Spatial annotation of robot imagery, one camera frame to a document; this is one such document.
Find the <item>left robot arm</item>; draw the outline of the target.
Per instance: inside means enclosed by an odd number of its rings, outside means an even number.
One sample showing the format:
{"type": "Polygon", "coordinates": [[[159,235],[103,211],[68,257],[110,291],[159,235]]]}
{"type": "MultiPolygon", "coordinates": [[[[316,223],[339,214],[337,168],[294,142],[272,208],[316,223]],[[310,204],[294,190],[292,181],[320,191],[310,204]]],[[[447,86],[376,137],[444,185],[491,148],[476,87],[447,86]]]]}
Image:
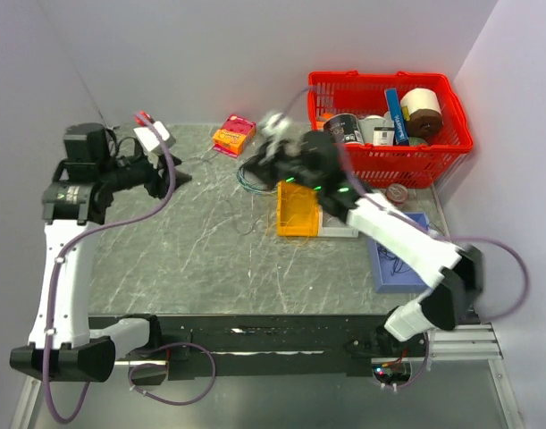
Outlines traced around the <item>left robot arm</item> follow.
{"type": "Polygon", "coordinates": [[[40,381],[102,383],[117,360],[135,351],[151,359],[164,338],[154,315],[126,315],[93,330],[88,303],[98,235],[106,229],[113,195],[142,186],[167,203],[191,180],[170,155],[173,135],[159,121],[139,120],[134,153],[120,156],[120,141],[95,122],[63,135],[66,157],[42,197],[46,264],[38,314],[26,345],[12,349],[12,369],[40,381]]]}

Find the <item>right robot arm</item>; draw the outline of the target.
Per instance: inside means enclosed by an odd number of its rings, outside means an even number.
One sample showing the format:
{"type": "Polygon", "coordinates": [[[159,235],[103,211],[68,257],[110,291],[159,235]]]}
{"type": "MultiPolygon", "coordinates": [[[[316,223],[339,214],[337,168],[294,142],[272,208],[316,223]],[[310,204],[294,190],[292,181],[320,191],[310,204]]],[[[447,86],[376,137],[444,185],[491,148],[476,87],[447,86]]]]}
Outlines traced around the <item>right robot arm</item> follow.
{"type": "Polygon", "coordinates": [[[292,182],[315,192],[324,212],[388,249],[427,289],[396,307],[377,333],[378,349],[397,356],[413,337],[452,331],[483,291],[483,254],[434,235],[344,166],[343,147],[324,131],[298,140],[269,138],[243,165],[267,189],[292,182]]]}

